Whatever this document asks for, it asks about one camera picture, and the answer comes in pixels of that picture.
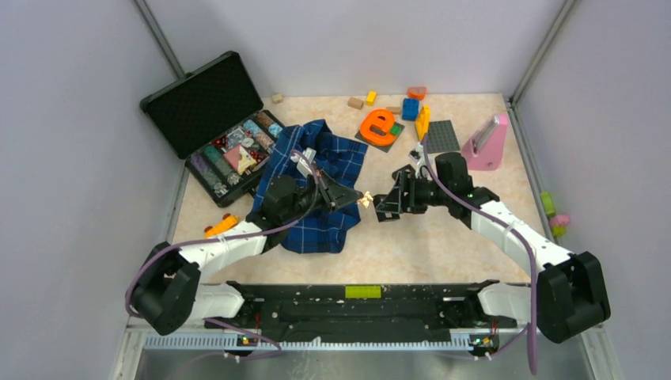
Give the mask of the silver flower brooch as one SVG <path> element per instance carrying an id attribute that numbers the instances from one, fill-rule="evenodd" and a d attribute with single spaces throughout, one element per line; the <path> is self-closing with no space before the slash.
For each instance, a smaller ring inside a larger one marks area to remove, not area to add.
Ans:
<path id="1" fill-rule="evenodd" d="M 362 205 L 364 208 L 368 208 L 372 202 L 373 196 L 370 194 L 370 192 L 365 192 L 363 196 L 357 201 L 357 203 Z"/>

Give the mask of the blue plaid shirt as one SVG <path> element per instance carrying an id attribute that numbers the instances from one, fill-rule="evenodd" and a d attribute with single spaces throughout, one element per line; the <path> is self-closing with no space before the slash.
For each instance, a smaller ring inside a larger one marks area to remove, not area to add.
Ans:
<path id="1" fill-rule="evenodd" d="M 311 163 L 321 176 L 300 173 L 292 151 L 311 148 Z M 353 188 L 366 155 L 361 142 L 332 133 L 325 120 L 286 127 L 263 168 L 251 212 L 246 221 L 270 230 L 266 247 L 281 245 L 295 253 L 340 253 L 347 231 L 361 221 L 356 198 L 329 201 L 324 188 Z"/>

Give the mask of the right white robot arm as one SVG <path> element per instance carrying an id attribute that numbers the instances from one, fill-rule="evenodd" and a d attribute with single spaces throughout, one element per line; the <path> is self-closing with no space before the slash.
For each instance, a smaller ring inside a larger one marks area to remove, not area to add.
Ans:
<path id="1" fill-rule="evenodd" d="M 485 326 L 494 317 L 508 317 L 559 344 L 612 316 L 598 258 L 588 251 L 574 253 L 538 234 L 493 191 L 473 184 L 459 153 L 440 154 L 433 166 L 419 170 L 406 165 L 392 177 L 392 189 L 373 198 L 380 222 L 446 207 L 529 275 L 526 287 L 493 282 L 477 290 L 464 304 L 470 324 Z"/>

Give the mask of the dark small baseplate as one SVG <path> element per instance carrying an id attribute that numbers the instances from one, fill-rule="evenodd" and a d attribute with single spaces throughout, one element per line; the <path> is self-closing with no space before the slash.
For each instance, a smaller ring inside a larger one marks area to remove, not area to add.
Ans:
<path id="1" fill-rule="evenodd" d="M 389 134 L 389 131 L 384 132 L 379 127 L 371 125 L 363 131 L 357 131 L 354 137 L 369 146 L 384 152 L 389 152 L 398 141 L 403 131 L 398 136 L 393 136 Z"/>

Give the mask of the green lego brick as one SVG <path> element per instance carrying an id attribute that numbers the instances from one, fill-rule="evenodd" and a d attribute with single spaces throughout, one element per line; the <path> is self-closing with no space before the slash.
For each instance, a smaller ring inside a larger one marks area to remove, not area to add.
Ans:
<path id="1" fill-rule="evenodd" d="M 398 136 L 404 129 L 404 125 L 399 123 L 394 123 L 389 130 L 389 134 L 393 136 Z"/>

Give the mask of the orange letter e toy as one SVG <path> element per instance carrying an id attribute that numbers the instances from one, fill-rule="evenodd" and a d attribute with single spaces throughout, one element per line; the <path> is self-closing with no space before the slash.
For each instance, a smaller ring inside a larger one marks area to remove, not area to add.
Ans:
<path id="1" fill-rule="evenodd" d="M 392 127 L 395 116 L 387 109 L 378 108 L 371 111 L 362 121 L 359 134 L 373 146 L 384 147 L 394 143 Z"/>

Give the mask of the grey lego baseplate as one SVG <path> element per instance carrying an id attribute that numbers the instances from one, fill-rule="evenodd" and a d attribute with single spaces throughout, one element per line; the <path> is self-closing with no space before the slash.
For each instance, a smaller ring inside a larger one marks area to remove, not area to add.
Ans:
<path id="1" fill-rule="evenodd" d="M 425 147 L 428 154 L 455 152 L 460 148 L 451 120 L 429 122 Z"/>

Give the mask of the yellow toy piece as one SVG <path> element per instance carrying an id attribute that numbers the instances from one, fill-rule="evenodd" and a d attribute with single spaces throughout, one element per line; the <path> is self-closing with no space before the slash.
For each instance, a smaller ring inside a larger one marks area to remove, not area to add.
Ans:
<path id="1" fill-rule="evenodd" d="M 428 105 L 423 105 L 415 119 L 415 132 L 419 142 L 422 142 L 424 136 L 429 130 L 431 109 Z"/>

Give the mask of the lime green brick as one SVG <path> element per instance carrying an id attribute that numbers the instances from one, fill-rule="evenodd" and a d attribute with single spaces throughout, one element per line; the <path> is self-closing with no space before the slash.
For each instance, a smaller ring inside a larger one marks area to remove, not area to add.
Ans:
<path id="1" fill-rule="evenodd" d="M 347 285 L 345 286 L 345 299 L 381 299 L 382 288 L 380 285 Z"/>

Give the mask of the wooden block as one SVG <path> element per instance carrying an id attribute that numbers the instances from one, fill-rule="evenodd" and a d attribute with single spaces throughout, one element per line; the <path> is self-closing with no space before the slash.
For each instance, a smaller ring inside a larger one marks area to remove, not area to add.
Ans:
<path id="1" fill-rule="evenodd" d="M 354 108 L 357 110 L 361 110 L 364 107 L 364 100 L 356 98 L 356 97 L 350 97 L 347 101 L 347 106 L 350 108 Z"/>

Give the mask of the blue lego brick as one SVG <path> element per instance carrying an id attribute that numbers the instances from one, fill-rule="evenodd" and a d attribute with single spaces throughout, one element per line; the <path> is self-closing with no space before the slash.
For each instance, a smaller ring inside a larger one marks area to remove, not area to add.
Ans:
<path id="1" fill-rule="evenodd" d="M 401 118 L 407 121 L 415 121 L 419 115 L 420 100 L 405 98 L 402 103 Z"/>

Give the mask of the orange toy car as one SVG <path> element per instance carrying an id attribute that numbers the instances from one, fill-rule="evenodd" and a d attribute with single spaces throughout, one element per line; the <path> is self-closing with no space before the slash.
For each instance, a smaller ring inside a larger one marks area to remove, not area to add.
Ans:
<path id="1" fill-rule="evenodd" d="M 207 226 L 203 230 L 204 238 L 209 239 L 209 238 L 213 238 L 213 237 L 215 237 L 219 234 L 222 234 L 222 233 L 226 232 L 227 230 L 230 230 L 233 227 L 235 227 L 239 222 L 240 222 L 240 218 L 238 216 L 226 213 L 226 214 L 223 215 L 221 221 L 219 221 L 218 223 L 216 223 L 212 226 Z"/>

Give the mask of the orange cup toy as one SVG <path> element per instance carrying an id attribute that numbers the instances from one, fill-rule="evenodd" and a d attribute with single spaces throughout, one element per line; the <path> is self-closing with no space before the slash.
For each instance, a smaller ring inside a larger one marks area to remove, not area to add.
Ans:
<path id="1" fill-rule="evenodd" d="M 424 86 L 412 86 L 408 87 L 407 96 L 411 99 L 423 100 L 426 96 L 427 88 Z"/>

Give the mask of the black poker chip case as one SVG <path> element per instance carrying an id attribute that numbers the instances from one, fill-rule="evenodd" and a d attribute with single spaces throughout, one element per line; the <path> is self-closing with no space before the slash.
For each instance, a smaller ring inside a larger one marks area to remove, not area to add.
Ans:
<path id="1" fill-rule="evenodd" d="M 284 125 L 228 51 L 140 102 L 218 207 L 253 194 Z"/>

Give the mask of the green pink toy outside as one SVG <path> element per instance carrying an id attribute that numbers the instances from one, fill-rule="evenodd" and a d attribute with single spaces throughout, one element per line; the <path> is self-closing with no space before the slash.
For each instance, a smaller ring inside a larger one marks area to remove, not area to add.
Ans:
<path id="1" fill-rule="evenodd" d="M 555 204 L 549 192 L 541 192 L 540 200 L 544 209 L 544 213 L 548 218 L 548 223 L 555 238 L 562 237 L 567 232 L 567 227 L 571 223 L 569 215 L 560 214 L 555 209 Z"/>

